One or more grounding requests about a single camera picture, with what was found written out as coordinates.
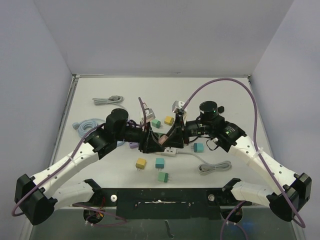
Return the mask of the pink charger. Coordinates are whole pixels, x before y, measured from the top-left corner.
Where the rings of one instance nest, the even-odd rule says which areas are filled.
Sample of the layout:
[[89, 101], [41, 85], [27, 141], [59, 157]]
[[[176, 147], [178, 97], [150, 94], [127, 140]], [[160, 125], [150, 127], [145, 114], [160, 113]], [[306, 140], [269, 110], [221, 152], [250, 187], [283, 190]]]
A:
[[168, 139], [168, 136], [164, 134], [158, 139], [158, 143], [160, 145], [163, 145], [166, 142], [167, 139]]

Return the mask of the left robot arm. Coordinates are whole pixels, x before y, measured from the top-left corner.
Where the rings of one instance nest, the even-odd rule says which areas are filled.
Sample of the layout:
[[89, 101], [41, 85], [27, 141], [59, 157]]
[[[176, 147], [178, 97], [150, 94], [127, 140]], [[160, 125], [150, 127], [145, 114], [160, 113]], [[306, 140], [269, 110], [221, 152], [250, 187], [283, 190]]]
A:
[[62, 185], [87, 166], [101, 160], [117, 148], [119, 141], [139, 144], [144, 154], [162, 152], [168, 139], [155, 133], [151, 123], [134, 125], [126, 110], [116, 108], [106, 117], [105, 123], [89, 130], [75, 149], [47, 169], [32, 176], [23, 174], [16, 181], [14, 206], [11, 214], [19, 216], [21, 210], [33, 226], [46, 221], [55, 210], [78, 202], [95, 206], [100, 203], [100, 186], [93, 180], [84, 180], [72, 188]]

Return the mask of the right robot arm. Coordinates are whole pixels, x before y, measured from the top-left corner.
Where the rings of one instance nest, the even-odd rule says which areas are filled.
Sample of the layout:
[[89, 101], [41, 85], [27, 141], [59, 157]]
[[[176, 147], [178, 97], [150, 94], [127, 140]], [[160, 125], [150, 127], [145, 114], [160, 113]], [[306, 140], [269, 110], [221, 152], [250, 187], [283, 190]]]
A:
[[269, 207], [280, 219], [291, 222], [309, 201], [312, 179], [306, 173], [298, 174], [268, 155], [239, 126], [226, 121], [220, 114], [224, 108], [214, 101], [205, 101], [199, 106], [199, 117], [187, 121], [183, 101], [175, 101], [172, 112], [175, 121], [169, 132], [161, 138], [167, 147], [183, 148], [191, 137], [208, 135], [228, 154], [241, 160], [256, 171], [267, 183], [266, 186], [233, 178], [224, 187], [223, 200], [230, 205], [246, 201]]

